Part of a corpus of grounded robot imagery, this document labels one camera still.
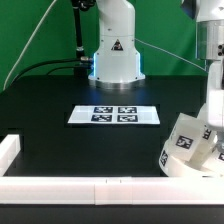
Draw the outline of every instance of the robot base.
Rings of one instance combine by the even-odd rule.
[[[89,76],[89,84],[90,86],[95,86],[103,89],[132,89],[137,87],[142,87],[145,84],[145,75],[139,77],[135,81],[132,82],[119,82],[119,83],[112,83],[112,82],[103,82],[96,79],[94,76]]]

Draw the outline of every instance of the cable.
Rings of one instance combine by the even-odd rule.
[[[173,54],[173,53],[171,53],[171,52],[169,52],[169,51],[166,51],[166,50],[164,50],[164,49],[162,49],[162,48],[159,48],[159,47],[156,47],[156,46],[151,45],[151,44],[149,44],[149,43],[146,43],[146,42],[144,42],[144,41],[141,41],[141,40],[139,40],[139,39],[137,39],[137,38],[135,38],[135,40],[136,40],[137,42],[141,43],[141,44],[144,44],[144,45],[148,46],[148,47],[157,49],[157,50],[162,51],[162,52],[164,52],[164,53],[166,53],[166,54],[169,54],[169,55],[171,55],[171,56],[173,56],[173,57],[175,57],[175,58],[178,58],[178,59],[180,59],[180,60],[182,60],[182,61],[185,61],[185,62],[187,62],[187,63],[189,63],[189,64],[191,64],[191,65],[193,65],[193,66],[195,66],[195,67],[197,67],[197,68],[199,68],[199,69],[201,69],[201,70],[203,70],[203,71],[206,72],[206,69],[205,69],[205,68],[202,68],[201,66],[199,66],[199,65],[197,65],[197,64],[194,64],[193,62],[188,61],[188,60],[185,59],[185,58],[182,58],[182,57],[180,57],[180,56],[178,56],[178,55],[176,55],[176,54]]]
[[[33,70],[35,68],[44,66],[44,65],[51,65],[51,64],[60,64],[60,63],[68,63],[68,62],[80,62],[80,59],[77,58],[71,58],[71,59],[62,59],[62,60],[51,60],[51,61],[44,61],[44,62],[40,62],[34,65],[31,65],[25,69],[23,69],[12,81],[11,85],[16,82],[22,75],[24,75],[25,73],[27,73],[30,70]]]
[[[23,48],[19,58],[17,59],[16,63],[14,64],[14,66],[12,67],[11,71],[9,72],[5,83],[4,83],[4,87],[3,90],[6,89],[7,87],[7,83],[9,81],[9,79],[11,78],[13,72],[15,71],[16,67],[18,66],[18,64],[20,63],[20,61],[22,60],[24,54],[26,53],[28,47],[30,46],[33,38],[35,37],[36,33],[38,32],[38,30],[40,29],[41,25],[43,24],[45,18],[48,16],[49,12],[51,11],[51,9],[53,8],[53,6],[55,5],[55,3],[57,2],[57,0],[53,0],[53,2],[50,4],[50,6],[48,7],[47,11],[44,13],[43,17],[41,18],[40,22],[37,24],[35,30],[33,31],[32,35],[30,36],[28,42],[26,43],[25,47]]]
[[[52,72],[61,70],[61,69],[74,69],[74,68],[85,68],[85,69],[90,69],[90,67],[82,67],[82,66],[67,66],[67,67],[58,67],[50,70],[49,72],[46,73],[46,75],[50,75]]]

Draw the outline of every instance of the black tabletop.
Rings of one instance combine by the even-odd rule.
[[[141,88],[105,90],[80,77],[21,78],[0,94],[0,135],[20,134],[22,141],[22,151],[5,175],[162,176],[158,159],[163,144],[180,112],[197,116],[205,102],[206,80],[147,77]],[[154,105],[161,124],[69,125],[75,105]],[[3,223],[14,223],[15,217],[23,220],[19,223],[40,223],[46,212],[50,223],[221,223],[223,211],[221,206],[1,205],[0,217]]]

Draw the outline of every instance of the blue light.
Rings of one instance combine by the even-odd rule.
[[[93,56],[93,76],[96,77],[96,53]]]

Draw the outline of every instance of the warning label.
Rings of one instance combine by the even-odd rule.
[[[111,49],[112,51],[123,51],[123,47],[121,46],[121,42],[117,39],[116,43]]]

